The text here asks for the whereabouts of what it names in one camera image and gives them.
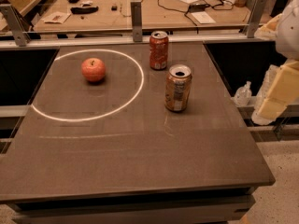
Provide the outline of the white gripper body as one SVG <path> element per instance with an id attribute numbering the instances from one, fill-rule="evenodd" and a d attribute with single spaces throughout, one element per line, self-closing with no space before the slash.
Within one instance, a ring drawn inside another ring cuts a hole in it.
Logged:
<path id="1" fill-rule="evenodd" d="M 288 59 L 299 60 L 299 0 L 291 0 L 281 14 L 276 50 Z"/>

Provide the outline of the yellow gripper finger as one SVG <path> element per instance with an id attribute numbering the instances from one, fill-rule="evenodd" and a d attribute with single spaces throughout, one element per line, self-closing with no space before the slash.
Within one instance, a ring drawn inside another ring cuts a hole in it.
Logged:
<path id="1" fill-rule="evenodd" d="M 277 70 L 257 114 L 269 120 L 279 117 L 299 97 L 299 61 L 288 60 Z"/>
<path id="2" fill-rule="evenodd" d="M 276 15 L 268 23 L 258 28 L 254 36 L 263 40 L 275 40 L 277 37 L 277 26 L 281 18 L 281 14 Z"/>

